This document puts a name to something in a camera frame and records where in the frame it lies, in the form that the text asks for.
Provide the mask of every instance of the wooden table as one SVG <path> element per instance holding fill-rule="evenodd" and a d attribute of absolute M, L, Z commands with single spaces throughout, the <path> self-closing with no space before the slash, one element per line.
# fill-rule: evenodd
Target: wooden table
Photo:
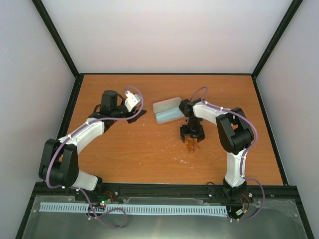
<path fill-rule="evenodd" d="M 104 182 L 222 184 L 227 159 L 217 127 L 203 121 L 206 138 L 200 149 L 189 154 L 179 138 L 184 119 L 157 124 L 152 109 L 155 102 L 189 99 L 199 87 L 208 86 L 206 100 L 226 108 L 241 107 L 258 130 L 259 141 L 247 156 L 246 176 L 264 185 L 283 184 L 250 76 L 85 75 L 68 132 L 87 119 L 105 90 L 122 94 L 128 85 L 142 92 L 148 112 L 132 124 L 116 122 L 93 140 L 79 155 L 81 170 Z"/>

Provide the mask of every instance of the white wall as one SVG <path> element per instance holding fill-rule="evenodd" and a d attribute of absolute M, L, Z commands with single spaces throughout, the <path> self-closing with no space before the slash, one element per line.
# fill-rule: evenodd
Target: white wall
<path fill-rule="evenodd" d="M 14 238 L 74 77 L 30 0 L 0 8 L 0 238 Z"/>
<path fill-rule="evenodd" d="M 80 72 L 252 73 L 291 0 L 44 0 Z"/>
<path fill-rule="evenodd" d="M 289 183 L 319 238 L 319 1 L 306 0 L 257 78 Z"/>

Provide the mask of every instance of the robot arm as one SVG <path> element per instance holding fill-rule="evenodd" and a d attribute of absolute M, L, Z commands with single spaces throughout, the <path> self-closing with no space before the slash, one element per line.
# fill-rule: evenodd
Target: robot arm
<path fill-rule="evenodd" d="M 49 175 L 50 183 L 62 185 L 62 187 L 83 188 L 89 191 L 96 191 L 99 194 L 102 178 L 79 170 L 78 154 L 93 139 L 104 134 L 116 122 L 114 119 L 105 118 L 128 118 L 137 113 L 136 107 L 140 106 L 141 97 L 129 91 L 125 92 L 125 95 L 127 96 L 126 99 L 116 91 L 105 91 L 102 95 L 101 104 L 95 107 L 93 113 L 84 124 L 58 140 L 49 139 L 44 145 L 39 177 L 46 178 L 53 155 L 58 147 L 69 138 L 53 163 Z M 119 106 L 118 96 L 122 98 Z M 136 117 L 127 120 L 128 123 L 135 122 L 145 113 L 145 110 L 141 110 Z"/>
<path fill-rule="evenodd" d="M 245 174 L 246 161 L 246 156 L 243 157 L 243 153 L 254 140 L 250 126 L 231 113 L 207 106 L 201 99 L 192 102 L 184 100 L 180 103 L 179 108 L 187 117 L 187 124 L 180 127 L 180 136 L 184 142 L 186 136 L 197 138 L 197 142 L 205 139 L 203 127 L 200 125 L 202 119 L 217 125 L 220 143 L 227 153 L 224 193 L 229 199 L 241 194 L 246 186 L 246 181 L 242 177 Z M 245 116 L 240 108 L 234 108 L 231 111 Z"/>

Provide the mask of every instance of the black metal frame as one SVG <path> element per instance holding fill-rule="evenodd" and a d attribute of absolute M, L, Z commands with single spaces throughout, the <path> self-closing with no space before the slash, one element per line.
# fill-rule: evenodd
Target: black metal frame
<path fill-rule="evenodd" d="M 271 140 L 271 144 L 275 153 L 275 157 L 277 160 L 278 168 L 280 170 L 280 174 L 282 177 L 282 181 L 284 186 L 264 186 L 264 190 L 266 193 L 266 198 L 278 198 L 278 199 L 294 199 L 301 219 L 303 221 L 304 228 L 306 230 L 308 238 L 312 239 L 314 238 L 314 235 L 312 234 L 312 230 L 310 228 L 310 225 L 308 223 L 308 219 L 306 216 L 306 213 L 304 211 L 304 207 L 302 205 L 298 190 L 296 186 L 288 186 L 287 177 L 285 175 L 285 171 L 282 165 L 282 162 L 280 160 L 280 156 L 278 153 L 278 149 L 276 146 L 276 142 L 269 124 L 269 120 L 267 118 L 267 114 L 264 108 L 264 104 L 262 101 L 262 98 L 260 96 L 260 92 L 257 85 L 257 76 L 261 72 L 262 68 L 264 67 L 266 61 L 268 60 L 270 54 L 274 50 L 276 44 L 280 40 L 281 36 L 283 35 L 285 29 L 287 28 L 288 24 L 292 20 L 294 14 L 298 10 L 298 7 L 302 3 L 303 0 L 293 0 L 290 7 L 288 8 L 285 16 L 283 17 L 281 23 L 279 24 L 275 34 L 273 35 L 271 41 L 269 42 L 265 52 L 263 53 L 261 59 L 259 60 L 255 70 L 252 74 L 210 74 L 210 73 L 203 73 L 203 74 L 196 74 L 196 73 L 81 73 L 79 74 L 78 70 L 76 69 L 71 56 L 69 55 L 61 37 L 59 36 L 48 12 L 46 11 L 43 3 L 41 0 L 32 0 L 34 3 L 36 9 L 38 10 L 42 20 L 44 21 L 46 27 L 48 28 L 52 38 L 54 39 L 57 47 L 61 51 L 61 54 L 63 55 L 66 63 L 68 64 L 70 70 L 72 71 L 74 77 L 75 77 L 75 83 L 71 92 L 71 96 L 69 99 L 69 102 L 67 104 L 65 114 L 63 117 L 63 121 L 58 133 L 58 138 L 64 136 L 67 133 L 71 117 L 73 114 L 73 110 L 75 107 L 75 103 L 81 88 L 81 84 L 83 81 L 83 78 L 86 74 L 112 74 L 112 75 L 250 75 L 253 80 L 253 84 L 256 90 L 256 94 L 258 97 L 258 101 L 263 113 L 263 117 L 266 123 L 267 131 Z M 121 202 L 125 198 L 129 197 L 183 197 L 183 198 L 197 198 L 202 199 L 204 201 L 208 202 L 218 202 L 222 205 L 231 206 L 236 205 L 237 203 L 229 203 L 225 200 L 218 200 L 216 198 L 211 198 L 208 196 L 208 193 L 210 192 L 217 192 L 222 190 L 222 185 L 159 185 L 159 184 L 108 184 L 104 183 L 103 187 L 105 190 L 110 190 L 112 192 L 117 192 L 118 195 L 115 197 L 115 199 L 119 202 Z M 247 186 L 248 190 L 253 193 L 256 197 L 261 197 L 260 188 L 258 186 Z M 48 189 L 45 185 L 45 183 L 36 183 L 35 187 L 33 189 L 32 195 L 30 197 L 30 201 L 28 203 L 28 206 L 26 208 L 24 217 L 22 219 L 19 231 L 17 233 L 16 238 L 22 238 L 24 228 L 26 226 L 34 198 L 37 195 L 74 195 L 78 197 L 79 199 L 81 196 L 77 194 L 74 190 L 71 189 Z"/>
<path fill-rule="evenodd" d="M 110 191 L 113 194 L 114 200 L 122 203 L 124 199 L 130 197 L 140 198 L 191 198 L 203 200 L 204 202 L 219 203 L 220 205 L 232 207 L 241 206 L 240 202 L 228 202 L 223 197 L 210 197 L 209 194 L 219 195 L 222 192 L 222 185 L 167 185 L 167 184 L 120 184 L 120 183 L 104 183 L 103 191 Z M 259 186 L 247 186 L 247 191 L 252 193 L 253 198 L 261 198 L 262 193 Z M 307 237 L 314 239 L 314 235 L 310 228 L 303 204 L 301 202 L 296 186 L 264 186 L 266 199 L 292 199 L 295 201 L 298 208 L 303 226 Z M 30 197 L 30 201 L 26 208 L 20 228 L 16 235 L 16 239 L 23 236 L 23 232 L 30 215 L 32 205 L 36 196 L 46 195 L 65 195 L 75 196 L 76 200 L 85 200 L 81 193 L 74 189 L 49 189 L 46 183 L 36 183 Z M 99 198 L 90 195 L 92 203 L 101 202 Z"/>
<path fill-rule="evenodd" d="M 295 13 L 297 12 L 302 2 L 303 0 L 293 0 L 292 3 L 290 4 L 288 10 L 286 11 L 286 14 L 284 15 L 279 26 L 277 27 L 277 30 L 275 31 L 275 34 L 273 35 L 270 42 L 268 43 L 266 50 L 264 51 L 256 68 L 254 69 L 252 73 L 252 77 L 254 80 L 257 79 L 259 73 L 261 72 L 262 68 L 264 67 L 268 58 L 270 57 L 270 54 L 273 52 L 274 48 L 276 47 L 282 35 L 284 34 L 287 26 L 289 25 L 290 21 L 293 19 Z"/>

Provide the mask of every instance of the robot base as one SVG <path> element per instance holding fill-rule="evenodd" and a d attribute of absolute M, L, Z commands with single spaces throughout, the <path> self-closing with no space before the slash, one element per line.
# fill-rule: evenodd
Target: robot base
<path fill-rule="evenodd" d="M 245 192 L 247 181 L 245 181 L 243 184 L 241 184 L 238 187 L 231 187 L 224 179 L 223 185 L 224 185 L 223 192 L 224 192 L 225 199 L 228 201 L 234 201 L 237 199 L 239 195 Z"/>

